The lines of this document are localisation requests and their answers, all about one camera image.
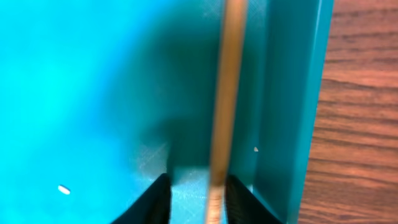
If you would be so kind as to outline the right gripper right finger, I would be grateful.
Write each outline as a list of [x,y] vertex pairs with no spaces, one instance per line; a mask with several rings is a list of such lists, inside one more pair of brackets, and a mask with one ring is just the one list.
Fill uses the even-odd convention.
[[281,224],[235,176],[226,178],[225,207],[228,224]]

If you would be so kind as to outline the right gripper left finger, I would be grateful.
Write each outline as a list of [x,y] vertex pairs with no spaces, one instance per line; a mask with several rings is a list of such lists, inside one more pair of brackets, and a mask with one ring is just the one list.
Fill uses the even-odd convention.
[[163,173],[112,224],[169,224],[171,201],[170,177]]

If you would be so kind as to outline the wooden chopstick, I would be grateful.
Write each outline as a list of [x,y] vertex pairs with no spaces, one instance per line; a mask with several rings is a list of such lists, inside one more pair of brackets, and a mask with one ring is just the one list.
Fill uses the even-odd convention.
[[211,137],[210,180],[205,224],[219,224],[221,221],[225,178],[233,141],[247,11],[248,2],[246,0],[225,1]]

